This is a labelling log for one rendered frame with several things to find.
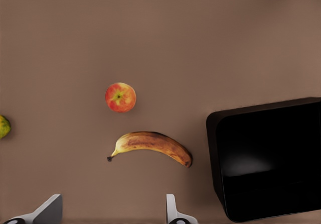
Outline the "brown spotted yellow banana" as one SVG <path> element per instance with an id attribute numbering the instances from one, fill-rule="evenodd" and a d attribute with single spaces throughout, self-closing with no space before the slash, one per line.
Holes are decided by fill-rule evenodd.
<path id="1" fill-rule="evenodd" d="M 165 154 L 187 168 L 191 167 L 193 162 L 192 154 L 182 144 L 164 134 L 149 131 L 122 135 L 116 141 L 115 149 L 107 157 L 107 161 L 112 161 L 118 154 L 135 150 L 151 150 Z"/>

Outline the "green yellow fruit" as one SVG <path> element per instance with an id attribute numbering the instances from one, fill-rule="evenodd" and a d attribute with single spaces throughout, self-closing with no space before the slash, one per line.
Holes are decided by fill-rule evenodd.
<path id="1" fill-rule="evenodd" d="M 7 136 L 11 129 L 10 121 L 5 116 L 0 115 L 0 139 Z"/>

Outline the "black rectangular tray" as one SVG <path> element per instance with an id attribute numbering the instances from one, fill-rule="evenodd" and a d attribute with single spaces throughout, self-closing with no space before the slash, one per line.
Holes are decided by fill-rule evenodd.
<path id="1" fill-rule="evenodd" d="M 216 111 L 206 130 L 229 220 L 321 210 L 321 97 Z"/>

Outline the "red yellow apple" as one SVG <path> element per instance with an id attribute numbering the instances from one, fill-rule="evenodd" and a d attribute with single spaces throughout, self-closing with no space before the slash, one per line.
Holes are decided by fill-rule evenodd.
<path id="1" fill-rule="evenodd" d="M 134 108 L 136 104 L 136 93 L 135 90 L 126 83 L 114 83 L 107 88 L 105 101 L 112 111 L 126 113 Z"/>

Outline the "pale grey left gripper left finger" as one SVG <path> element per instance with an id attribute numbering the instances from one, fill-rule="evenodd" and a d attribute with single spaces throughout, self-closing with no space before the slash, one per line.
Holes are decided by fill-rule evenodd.
<path id="1" fill-rule="evenodd" d="M 62 194 L 54 194 L 31 213 L 15 216 L 3 224 L 61 224 Z"/>

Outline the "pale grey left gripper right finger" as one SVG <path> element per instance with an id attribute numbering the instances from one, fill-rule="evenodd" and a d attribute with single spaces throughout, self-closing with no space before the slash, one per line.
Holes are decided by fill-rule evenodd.
<path id="1" fill-rule="evenodd" d="M 190 215 L 180 213 L 176 207 L 173 194 L 166 194 L 167 224 L 198 224 L 198 220 Z"/>

